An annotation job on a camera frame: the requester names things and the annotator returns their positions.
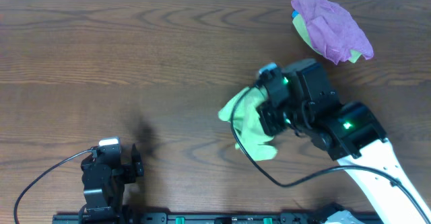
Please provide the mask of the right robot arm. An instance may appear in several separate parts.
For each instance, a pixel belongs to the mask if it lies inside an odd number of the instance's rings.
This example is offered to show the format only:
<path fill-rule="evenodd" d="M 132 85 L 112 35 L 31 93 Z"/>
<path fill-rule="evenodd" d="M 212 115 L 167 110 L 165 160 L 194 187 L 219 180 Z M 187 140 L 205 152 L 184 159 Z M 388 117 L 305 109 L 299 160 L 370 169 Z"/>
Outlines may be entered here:
<path fill-rule="evenodd" d="M 341 103 L 314 59 L 259 70 L 267 99 L 257 107 L 266 135 L 310 137 L 359 186 L 383 223 L 429 223 L 430 209 L 397 160 L 387 133 L 361 102 Z"/>

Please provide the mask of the green microfiber cloth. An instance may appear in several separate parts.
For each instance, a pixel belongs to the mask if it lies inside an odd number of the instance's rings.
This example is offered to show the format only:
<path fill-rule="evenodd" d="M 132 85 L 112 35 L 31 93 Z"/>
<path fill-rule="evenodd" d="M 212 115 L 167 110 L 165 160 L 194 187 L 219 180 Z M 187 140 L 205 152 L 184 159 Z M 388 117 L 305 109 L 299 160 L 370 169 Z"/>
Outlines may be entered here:
<path fill-rule="evenodd" d="M 257 107 L 267 100 L 264 89 L 245 87 L 237 93 L 218 112 L 218 118 L 224 122 L 230 122 L 230 115 L 236 102 L 244 94 L 234 113 L 234 129 L 240 142 L 254 161 L 273 159 L 277 155 L 277 149 L 269 144 L 273 140 L 264 133 L 261 126 Z"/>

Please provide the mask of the blue cloth corner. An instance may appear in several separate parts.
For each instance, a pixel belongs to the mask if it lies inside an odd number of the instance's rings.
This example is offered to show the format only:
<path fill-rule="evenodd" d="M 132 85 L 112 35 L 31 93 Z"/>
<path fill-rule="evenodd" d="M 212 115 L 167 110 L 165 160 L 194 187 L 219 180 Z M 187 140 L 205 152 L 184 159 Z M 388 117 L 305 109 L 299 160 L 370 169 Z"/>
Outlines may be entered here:
<path fill-rule="evenodd" d="M 299 13 L 297 11 L 292 12 L 292 18 L 295 18 Z"/>

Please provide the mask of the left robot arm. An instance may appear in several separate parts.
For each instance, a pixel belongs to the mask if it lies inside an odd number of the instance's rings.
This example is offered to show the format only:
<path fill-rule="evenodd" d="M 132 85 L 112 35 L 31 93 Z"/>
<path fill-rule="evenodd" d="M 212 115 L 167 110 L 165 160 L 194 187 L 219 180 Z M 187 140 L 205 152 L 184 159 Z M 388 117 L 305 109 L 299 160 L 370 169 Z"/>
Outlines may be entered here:
<path fill-rule="evenodd" d="M 121 162 L 121 146 L 92 147 L 81 162 L 86 204 L 78 212 L 79 223 L 132 223 L 133 211 L 123 204 L 125 185 L 144 175 L 143 161 L 136 146 L 131 161 Z"/>

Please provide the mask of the light green cloth underneath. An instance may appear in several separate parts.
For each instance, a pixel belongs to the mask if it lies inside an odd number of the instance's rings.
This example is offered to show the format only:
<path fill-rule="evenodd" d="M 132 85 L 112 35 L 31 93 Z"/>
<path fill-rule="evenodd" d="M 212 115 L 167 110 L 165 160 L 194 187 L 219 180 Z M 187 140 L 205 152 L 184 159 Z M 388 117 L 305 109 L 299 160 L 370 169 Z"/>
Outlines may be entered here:
<path fill-rule="evenodd" d="M 306 24 L 305 24 L 305 21 L 302 18 L 302 16 L 300 14 L 298 14 L 295 18 L 292 18 L 292 23 L 293 23 L 293 25 L 294 25 L 297 33 L 301 37 L 301 39 L 303 39 L 303 41 L 311 49 L 313 49 L 317 54 L 320 54 L 320 52 L 317 51 L 312 46 L 312 43 L 311 43 L 311 40 L 310 40 L 310 36 L 308 34 L 308 30 L 306 29 Z M 355 50 L 351 50 L 351 57 L 348 59 L 348 61 L 351 62 L 351 63 L 355 63 L 361 56 L 362 56 L 362 54 L 360 52 L 355 51 Z"/>

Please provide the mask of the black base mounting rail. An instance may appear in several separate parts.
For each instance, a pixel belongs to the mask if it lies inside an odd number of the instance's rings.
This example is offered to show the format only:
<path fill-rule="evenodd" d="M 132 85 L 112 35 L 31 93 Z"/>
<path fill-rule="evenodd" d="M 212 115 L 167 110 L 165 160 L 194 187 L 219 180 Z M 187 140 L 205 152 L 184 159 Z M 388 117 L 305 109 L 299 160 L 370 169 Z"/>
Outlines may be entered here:
<path fill-rule="evenodd" d="M 355 214 L 357 220 L 363 223 L 383 223 L 375 214 Z M 138 219 L 132 219 L 125 223 L 141 224 L 293 224 L 293 223 L 312 223 L 311 217 L 306 213 L 281 213 L 278 215 L 173 215 L 166 213 L 145 213 Z M 53 224 L 77 224 L 78 215 L 54 215 Z"/>

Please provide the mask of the purple microfiber cloth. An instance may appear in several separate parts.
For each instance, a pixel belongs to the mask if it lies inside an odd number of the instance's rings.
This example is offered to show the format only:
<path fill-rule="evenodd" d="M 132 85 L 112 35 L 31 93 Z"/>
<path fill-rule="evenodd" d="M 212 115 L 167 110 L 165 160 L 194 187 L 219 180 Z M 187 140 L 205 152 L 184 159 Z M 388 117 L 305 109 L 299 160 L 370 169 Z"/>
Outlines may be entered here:
<path fill-rule="evenodd" d="M 291 5 L 304 19 L 312 46 L 327 60 L 336 65 L 346 62 L 351 50 L 360 52 L 366 60 L 373 58 L 373 47 L 364 31 L 340 4 L 329 0 L 292 0 Z"/>

